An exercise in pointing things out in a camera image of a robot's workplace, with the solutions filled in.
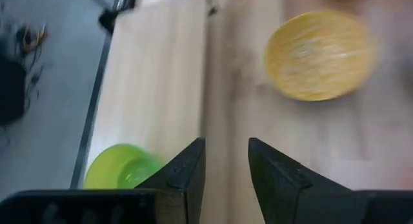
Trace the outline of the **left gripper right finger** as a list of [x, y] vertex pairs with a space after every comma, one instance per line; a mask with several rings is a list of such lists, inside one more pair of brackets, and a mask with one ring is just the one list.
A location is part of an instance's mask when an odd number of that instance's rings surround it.
[[362, 223], [368, 198], [288, 157], [248, 140], [254, 190], [265, 223]]

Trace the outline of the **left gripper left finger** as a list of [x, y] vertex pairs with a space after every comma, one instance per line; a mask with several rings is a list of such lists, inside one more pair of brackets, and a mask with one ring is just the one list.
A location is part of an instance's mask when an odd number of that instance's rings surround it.
[[206, 139], [196, 138], [136, 186], [154, 191], [154, 223], [200, 223], [206, 178]]

